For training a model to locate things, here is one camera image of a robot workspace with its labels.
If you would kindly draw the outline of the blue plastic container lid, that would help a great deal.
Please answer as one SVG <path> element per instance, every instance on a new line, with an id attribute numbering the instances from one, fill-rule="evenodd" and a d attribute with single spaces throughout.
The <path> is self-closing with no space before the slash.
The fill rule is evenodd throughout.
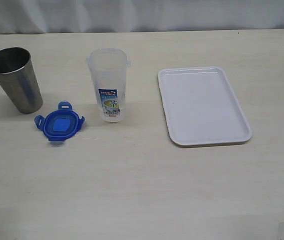
<path id="1" fill-rule="evenodd" d="M 85 118 L 79 117 L 68 101 L 61 101 L 56 111 L 49 113 L 46 117 L 38 115 L 34 118 L 34 122 L 48 141 L 63 143 L 81 130 Z"/>

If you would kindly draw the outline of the stainless steel tumbler cup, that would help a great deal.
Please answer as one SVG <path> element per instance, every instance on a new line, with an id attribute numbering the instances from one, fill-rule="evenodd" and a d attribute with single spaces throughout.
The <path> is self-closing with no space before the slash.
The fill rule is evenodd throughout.
<path id="1" fill-rule="evenodd" d="M 22 47 L 0 50 L 0 86 L 23 114 L 42 107 L 43 99 L 31 61 L 31 54 Z"/>

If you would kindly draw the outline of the clear plastic tall container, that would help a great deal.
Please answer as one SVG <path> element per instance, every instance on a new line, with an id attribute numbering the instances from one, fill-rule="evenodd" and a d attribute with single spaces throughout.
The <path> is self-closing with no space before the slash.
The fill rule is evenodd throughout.
<path id="1" fill-rule="evenodd" d="M 126 70 L 130 66 L 126 54 L 117 48 L 100 48 L 87 59 L 102 120 L 123 120 L 126 103 Z"/>

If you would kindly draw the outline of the white rectangular plastic tray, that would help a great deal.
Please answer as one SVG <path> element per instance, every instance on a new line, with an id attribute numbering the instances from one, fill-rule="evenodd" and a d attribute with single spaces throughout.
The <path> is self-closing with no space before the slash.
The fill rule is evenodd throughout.
<path id="1" fill-rule="evenodd" d="M 252 131 L 223 71 L 166 68 L 158 84 L 170 139 L 179 146 L 242 144 Z"/>

